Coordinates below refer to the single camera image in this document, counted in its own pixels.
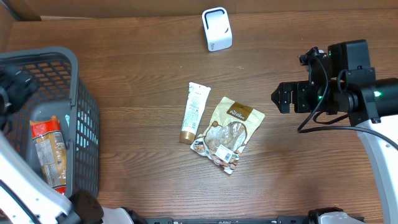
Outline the beige PanTree snack pouch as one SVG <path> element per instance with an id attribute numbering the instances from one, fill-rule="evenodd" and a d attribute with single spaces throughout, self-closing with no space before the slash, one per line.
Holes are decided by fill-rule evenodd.
<path id="1" fill-rule="evenodd" d="M 209 126 L 190 148 L 231 175 L 265 114 L 227 97 L 216 106 Z"/>

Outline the orange spaghetti packet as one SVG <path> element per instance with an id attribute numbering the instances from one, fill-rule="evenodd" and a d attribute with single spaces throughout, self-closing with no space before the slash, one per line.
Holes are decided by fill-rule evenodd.
<path id="1" fill-rule="evenodd" d="M 60 122 L 53 115 L 46 121 L 29 121 L 32 140 L 46 183 L 58 193 L 66 193 L 67 150 Z"/>

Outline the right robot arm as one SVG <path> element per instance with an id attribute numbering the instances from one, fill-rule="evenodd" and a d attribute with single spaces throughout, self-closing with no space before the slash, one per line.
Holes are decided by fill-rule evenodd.
<path id="1" fill-rule="evenodd" d="M 308 117 L 298 133 L 356 131 L 376 181 L 384 223 L 397 223 L 397 79 L 376 78 L 366 40 L 312 47 L 299 56 L 308 80 L 282 82 L 271 100 Z"/>

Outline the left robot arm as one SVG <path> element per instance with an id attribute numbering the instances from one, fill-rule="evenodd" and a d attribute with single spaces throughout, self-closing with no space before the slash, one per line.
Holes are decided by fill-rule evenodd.
<path id="1" fill-rule="evenodd" d="M 128 223 L 124 208 L 102 207 L 85 190 L 66 197 L 48 186 L 6 139 L 7 123 L 37 91 L 37 84 L 15 67 L 1 69 L 1 209 L 13 223 Z"/>

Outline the white cream tube gold cap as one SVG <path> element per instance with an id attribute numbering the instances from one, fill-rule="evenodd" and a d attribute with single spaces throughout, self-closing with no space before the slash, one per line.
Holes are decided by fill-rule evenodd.
<path id="1" fill-rule="evenodd" d="M 180 130 L 180 142 L 192 144 L 195 140 L 210 91 L 210 87 L 189 83 L 185 114 Z"/>

